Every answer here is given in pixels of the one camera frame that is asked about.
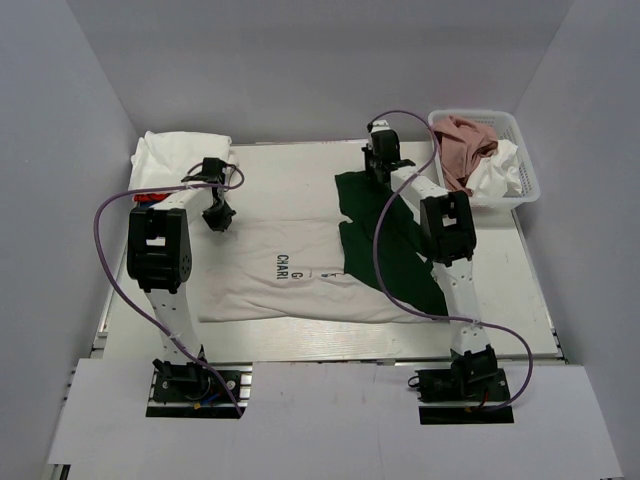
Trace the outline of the pink t-shirt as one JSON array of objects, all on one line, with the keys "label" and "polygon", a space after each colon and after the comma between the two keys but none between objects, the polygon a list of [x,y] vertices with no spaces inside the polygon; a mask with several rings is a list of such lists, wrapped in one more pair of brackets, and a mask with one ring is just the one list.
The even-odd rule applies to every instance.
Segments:
[{"label": "pink t-shirt", "polygon": [[498,137],[489,125],[456,115],[446,115],[433,126],[440,147],[440,162],[446,186],[471,195],[466,186],[483,158],[498,148]]}]

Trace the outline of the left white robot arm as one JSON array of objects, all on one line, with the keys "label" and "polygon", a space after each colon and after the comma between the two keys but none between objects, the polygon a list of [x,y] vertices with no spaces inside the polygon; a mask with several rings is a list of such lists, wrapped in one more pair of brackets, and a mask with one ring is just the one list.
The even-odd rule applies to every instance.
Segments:
[{"label": "left white robot arm", "polygon": [[170,387],[199,399],[211,387],[206,361],[188,306],[186,282],[193,258],[190,225],[201,220],[213,232],[231,225],[235,211],[225,199],[238,167],[205,158],[191,168],[176,191],[134,195],[129,214],[127,271],[151,304],[155,320],[169,333],[163,337],[165,358],[154,367]]}]

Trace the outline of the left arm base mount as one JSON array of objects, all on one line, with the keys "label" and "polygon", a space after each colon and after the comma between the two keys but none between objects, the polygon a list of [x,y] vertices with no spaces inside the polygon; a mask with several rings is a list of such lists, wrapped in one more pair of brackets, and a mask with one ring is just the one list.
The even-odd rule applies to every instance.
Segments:
[{"label": "left arm base mount", "polygon": [[179,365],[155,359],[153,365],[148,418],[237,420],[240,414],[228,391],[241,411],[248,405],[252,379],[249,367],[223,367],[218,378],[193,362]]}]

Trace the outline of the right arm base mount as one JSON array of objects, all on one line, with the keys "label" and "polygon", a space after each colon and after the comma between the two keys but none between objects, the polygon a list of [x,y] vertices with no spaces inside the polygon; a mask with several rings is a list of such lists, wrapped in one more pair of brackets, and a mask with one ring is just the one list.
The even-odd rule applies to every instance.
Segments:
[{"label": "right arm base mount", "polygon": [[450,369],[417,370],[407,380],[407,386],[417,393],[421,425],[508,425],[515,422],[511,406],[492,410],[493,406],[510,399],[503,369],[499,369],[493,378],[467,387],[454,382]]}]

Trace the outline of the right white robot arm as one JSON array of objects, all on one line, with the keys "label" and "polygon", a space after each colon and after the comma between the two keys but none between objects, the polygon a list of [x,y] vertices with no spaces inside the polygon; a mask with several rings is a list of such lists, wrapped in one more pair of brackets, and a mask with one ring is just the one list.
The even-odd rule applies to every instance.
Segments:
[{"label": "right white robot arm", "polygon": [[428,375],[419,379],[419,387],[428,402],[451,400],[494,401],[492,392],[500,386],[495,351],[480,319],[473,280],[473,255],[477,237],[468,196],[450,192],[423,175],[400,152],[400,140],[385,120],[367,125],[369,140],[363,148],[365,171],[377,184],[390,192],[373,234],[373,268],[382,292],[401,308],[407,300],[396,299],[387,288],[380,264],[380,244],[386,217],[395,203],[412,206],[417,217],[402,219],[402,227],[419,228],[419,243],[432,264],[435,282],[444,296],[446,314],[414,311],[420,319],[455,321],[459,324],[450,347],[450,373],[440,378]]}]

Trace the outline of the white green Charlie Brown t-shirt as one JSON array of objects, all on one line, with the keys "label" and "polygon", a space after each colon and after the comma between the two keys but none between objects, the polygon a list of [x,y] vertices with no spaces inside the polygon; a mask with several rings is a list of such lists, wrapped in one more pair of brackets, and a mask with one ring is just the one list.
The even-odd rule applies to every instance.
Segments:
[{"label": "white green Charlie Brown t-shirt", "polygon": [[390,192],[364,172],[316,178],[247,178],[228,199],[224,233],[194,233],[197,265],[188,286],[201,323],[297,317],[369,324],[413,323],[412,313],[446,314],[444,296],[419,243],[414,217],[395,203],[386,217],[380,264],[373,234]]}]

